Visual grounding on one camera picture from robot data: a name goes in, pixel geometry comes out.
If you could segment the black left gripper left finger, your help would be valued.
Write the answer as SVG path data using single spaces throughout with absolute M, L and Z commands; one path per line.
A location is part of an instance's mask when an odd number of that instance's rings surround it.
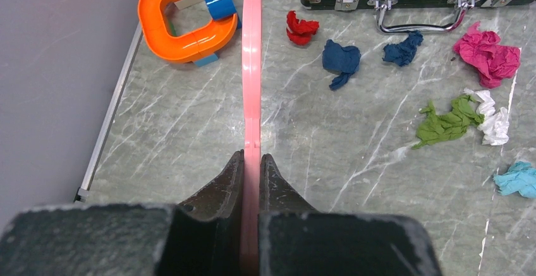
M 48 205 L 1 236 L 2 275 L 238 275 L 243 151 L 181 203 Z

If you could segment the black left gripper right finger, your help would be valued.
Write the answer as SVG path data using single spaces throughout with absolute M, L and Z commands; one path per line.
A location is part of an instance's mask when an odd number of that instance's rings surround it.
M 393 214 L 316 210 L 262 157 L 261 275 L 441 275 L 428 232 Z

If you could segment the pink hand brush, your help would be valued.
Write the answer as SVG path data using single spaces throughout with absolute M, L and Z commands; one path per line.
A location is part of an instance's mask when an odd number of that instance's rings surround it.
M 240 237 L 242 275 L 259 274 L 259 184 L 261 165 L 262 0 L 243 0 L 242 87 L 245 119 L 243 199 Z

